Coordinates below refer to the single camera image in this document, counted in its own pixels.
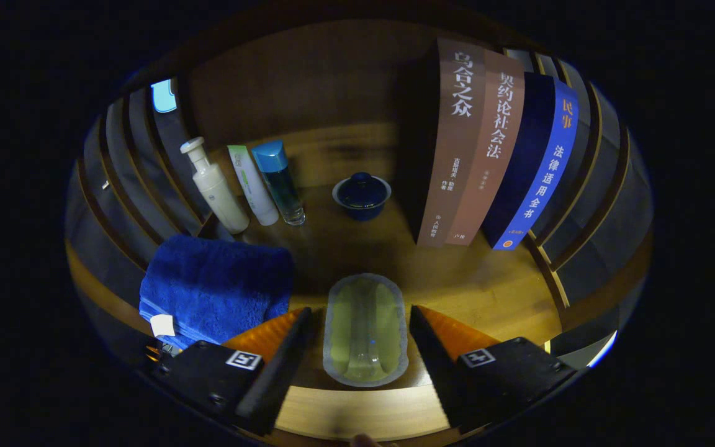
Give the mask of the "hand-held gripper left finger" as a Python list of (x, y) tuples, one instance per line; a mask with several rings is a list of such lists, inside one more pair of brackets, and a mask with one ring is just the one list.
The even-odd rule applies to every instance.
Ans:
[(150, 384), (221, 427), (269, 435), (312, 333), (312, 309), (296, 309), (223, 345), (201, 340), (164, 354)]

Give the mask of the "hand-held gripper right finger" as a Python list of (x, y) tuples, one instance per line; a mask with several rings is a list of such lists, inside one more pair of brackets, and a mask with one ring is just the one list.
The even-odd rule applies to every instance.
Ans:
[(578, 372), (525, 337), (500, 341), (422, 305), (412, 306), (409, 329), (448, 424), (463, 435), (510, 422)]

